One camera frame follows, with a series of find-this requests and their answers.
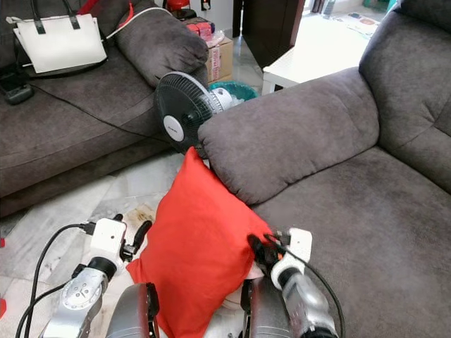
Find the red object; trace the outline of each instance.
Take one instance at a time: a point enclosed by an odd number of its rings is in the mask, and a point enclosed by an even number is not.
[[[190,0],[168,0],[166,6],[170,11],[177,11],[190,5]]]
[[[127,19],[123,22],[123,23],[121,23],[120,25],[119,25],[119,28],[121,28],[122,26],[124,26],[128,21],[130,21],[130,20],[132,20],[132,18],[133,18],[133,16],[134,16],[134,13],[133,13],[134,11],[133,11],[133,4],[132,4],[132,2],[129,2],[128,3],[128,17],[127,17]]]
[[[4,299],[0,299],[0,318],[3,317],[5,312],[6,312],[6,301]]]
[[[211,40],[211,26],[209,23],[198,23],[196,24],[199,28],[199,35],[204,41]]]
[[[170,338],[201,338],[252,267],[247,235],[263,240],[267,232],[268,225],[191,148],[161,200],[147,247],[127,269],[136,283],[155,284],[158,323]]]
[[[85,4],[78,10],[78,14],[88,14],[99,0],[87,0]]]
[[[189,24],[189,25],[187,25],[186,27],[188,27],[188,29],[189,29],[191,32],[196,33],[197,35],[199,35],[199,28],[197,28],[197,26],[196,26],[194,23]]]

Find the handbag handle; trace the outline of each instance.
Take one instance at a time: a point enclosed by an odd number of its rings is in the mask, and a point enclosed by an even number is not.
[[[70,7],[68,0],[62,0],[62,1],[68,12],[69,20],[70,20],[70,23],[72,24],[72,28],[74,30],[79,30],[80,24],[78,23],[78,20],[75,17],[75,14],[72,11],[72,8]],[[33,11],[33,20],[35,21],[37,34],[45,34],[45,29],[44,29],[44,26],[41,21],[41,15],[39,14],[39,10],[37,8],[37,0],[30,0],[30,2],[31,2],[31,9]]]

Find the phone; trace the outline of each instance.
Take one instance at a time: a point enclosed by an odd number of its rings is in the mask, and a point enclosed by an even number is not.
[[[35,91],[17,73],[10,72],[0,77],[0,90],[5,95],[6,103],[20,104],[28,100]]]

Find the gray sofa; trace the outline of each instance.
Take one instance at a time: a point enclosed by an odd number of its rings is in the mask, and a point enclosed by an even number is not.
[[[62,0],[37,3],[43,17],[65,13]],[[81,1],[70,3],[76,9]],[[155,6],[150,0],[133,3],[135,13]],[[91,13],[107,35],[128,16],[128,0],[99,0]],[[13,26],[6,16],[32,18],[30,0],[1,2],[0,67],[15,60]],[[35,90],[17,106],[0,97],[0,216],[169,148],[102,123],[51,95],[123,129],[160,139],[154,88],[172,70],[206,84],[205,42],[171,15],[150,11],[116,36],[108,55],[105,64],[89,72],[31,81],[47,93]]]
[[[272,229],[312,232],[348,337],[450,337],[451,1],[398,2],[358,68],[248,101],[199,136]]]

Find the sofa seat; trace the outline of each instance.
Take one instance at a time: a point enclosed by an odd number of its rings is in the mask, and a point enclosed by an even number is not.
[[[426,338],[450,336],[450,206],[444,190],[374,147],[253,209],[273,230],[312,232],[311,262],[341,300],[350,337]]]
[[[95,70],[31,83],[127,130],[147,135],[159,131],[154,90],[116,48]],[[143,139],[37,89],[17,106],[0,100],[0,114],[1,197]]]

